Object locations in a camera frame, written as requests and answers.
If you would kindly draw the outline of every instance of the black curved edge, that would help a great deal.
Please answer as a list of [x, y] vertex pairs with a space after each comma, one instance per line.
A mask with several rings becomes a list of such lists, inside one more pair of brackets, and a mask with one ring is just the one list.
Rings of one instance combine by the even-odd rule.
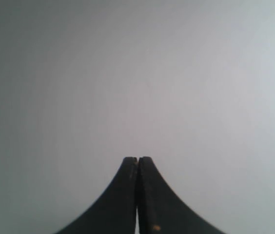
[[140, 158], [138, 164], [140, 234], [223, 234], [178, 198], [150, 157]]
[[125, 157], [113, 180], [97, 201], [57, 234], [134, 234], [137, 172], [137, 159]]

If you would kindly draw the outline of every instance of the black rubber piece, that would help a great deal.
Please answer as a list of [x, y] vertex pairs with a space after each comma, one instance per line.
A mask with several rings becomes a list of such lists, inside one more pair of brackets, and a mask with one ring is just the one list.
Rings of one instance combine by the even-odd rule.
[[138, 164], [140, 234], [223, 234], [178, 198], [150, 157], [140, 158]]
[[138, 161], [124, 158], [110, 185], [79, 218], [57, 234], [134, 234]]

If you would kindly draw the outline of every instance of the white wall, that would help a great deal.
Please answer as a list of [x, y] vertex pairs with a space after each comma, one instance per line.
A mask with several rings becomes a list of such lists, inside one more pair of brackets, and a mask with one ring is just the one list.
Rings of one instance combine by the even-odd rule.
[[0, 234], [59, 230], [125, 156], [275, 234], [275, 1], [0, 1]]

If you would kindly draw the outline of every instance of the black object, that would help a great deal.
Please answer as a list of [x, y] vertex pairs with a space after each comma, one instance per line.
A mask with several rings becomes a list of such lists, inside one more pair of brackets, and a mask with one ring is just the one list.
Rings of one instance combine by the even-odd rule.
[[57, 234], [224, 234], [186, 206], [150, 157], [126, 157], [101, 197]]

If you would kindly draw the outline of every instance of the gray surface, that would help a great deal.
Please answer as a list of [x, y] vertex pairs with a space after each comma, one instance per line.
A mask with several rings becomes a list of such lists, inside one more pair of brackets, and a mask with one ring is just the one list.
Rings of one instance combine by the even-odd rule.
[[125, 156], [275, 234], [275, 1], [0, 1], [0, 234], [62, 228]]

